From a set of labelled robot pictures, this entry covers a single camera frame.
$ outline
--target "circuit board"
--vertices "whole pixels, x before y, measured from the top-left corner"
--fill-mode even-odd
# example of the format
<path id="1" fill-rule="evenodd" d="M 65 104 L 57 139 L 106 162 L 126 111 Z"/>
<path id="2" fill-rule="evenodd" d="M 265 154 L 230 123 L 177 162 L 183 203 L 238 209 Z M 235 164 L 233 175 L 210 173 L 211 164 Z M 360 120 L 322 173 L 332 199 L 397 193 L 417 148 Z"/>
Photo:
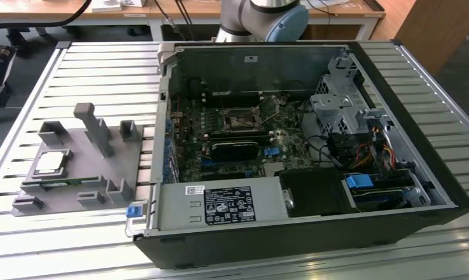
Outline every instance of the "circuit board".
<path id="1" fill-rule="evenodd" d="M 283 94 L 262 94 L 259 100 L 253 107 L 221 108 L 205 99 L 175 100 L 181 182 L 269 177 L 313 166 L 299 129 L 302 102 Z"/>

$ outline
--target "white label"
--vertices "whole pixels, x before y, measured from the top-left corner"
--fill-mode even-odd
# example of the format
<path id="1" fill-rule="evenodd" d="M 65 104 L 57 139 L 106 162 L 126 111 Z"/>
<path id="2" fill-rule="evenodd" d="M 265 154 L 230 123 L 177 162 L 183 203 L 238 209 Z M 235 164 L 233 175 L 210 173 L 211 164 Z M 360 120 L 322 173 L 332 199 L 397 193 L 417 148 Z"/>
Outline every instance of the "white label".
<path id="1" fill-rule="evenodd" d="M 187 185 L 186 186 L 186 195 L 203 194 L 205 186 L 203 185 Z"/>
<path id="2" fill-rule="evenodd" d="M 125 16 L 129 18 L 145 18 L 147 15 L 145 13 L 126 13 Z"/>
<path id="3" fill-rule="evenodd" d="M 259 57 L 245 57 L 245 63 L 257 62 L 258 60 L 259 60 Z"/>

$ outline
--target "warning sticker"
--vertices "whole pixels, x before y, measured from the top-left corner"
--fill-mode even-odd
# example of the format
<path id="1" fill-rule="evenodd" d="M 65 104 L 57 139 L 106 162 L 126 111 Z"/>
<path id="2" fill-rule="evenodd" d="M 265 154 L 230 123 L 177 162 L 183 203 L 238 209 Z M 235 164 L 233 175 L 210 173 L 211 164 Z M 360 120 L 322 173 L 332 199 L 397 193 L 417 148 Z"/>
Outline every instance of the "warning sticker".
<path id="1" fill-rule="evenodd" d="M 205 190 L 203 185 L 187 185 L 186 186 L 186 195 L 193 195 L 193 194 L 202 194 Z"/>
<path id="2" fill-rule="evenodd" d="M 209 226 L 255 221 L 250 187 L 217 188 L 203 191 L 205 222 Z"/>

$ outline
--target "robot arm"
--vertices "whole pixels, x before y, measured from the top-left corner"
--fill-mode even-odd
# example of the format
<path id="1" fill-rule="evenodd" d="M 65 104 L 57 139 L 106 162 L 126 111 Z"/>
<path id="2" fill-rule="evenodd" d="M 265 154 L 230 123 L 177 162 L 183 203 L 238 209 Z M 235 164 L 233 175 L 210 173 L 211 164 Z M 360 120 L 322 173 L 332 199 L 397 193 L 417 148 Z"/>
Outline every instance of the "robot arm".
<path id="1" fill-rule="evenodd" d="M 225 0 L 217 42 L 297 41 L 308 22 L 299 0 Z"/>

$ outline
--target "blue clip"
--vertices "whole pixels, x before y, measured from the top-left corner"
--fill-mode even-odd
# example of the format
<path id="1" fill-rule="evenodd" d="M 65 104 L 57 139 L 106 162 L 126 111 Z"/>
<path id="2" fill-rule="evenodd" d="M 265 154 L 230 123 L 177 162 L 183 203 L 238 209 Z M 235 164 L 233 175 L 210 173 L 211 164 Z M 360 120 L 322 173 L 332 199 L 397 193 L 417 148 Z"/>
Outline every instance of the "blue clip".
<path id="1" fill-rule="evenodd" d="M 275 156 L 279 154 L 279 148 L 265 149 L 265 156 Z"/>
<path id="2" fill-rule="evenodd" d="M 346 179 L 349 188 L 372 188 L 373 182 L 368 174 L 353 174 Z"/>
<path id="3" fill-rule="evenodd" d="M 143 207 L 142 206 L 129 206 L 126 210 L 127 218 L 139 218 L 143 216 Z"/>

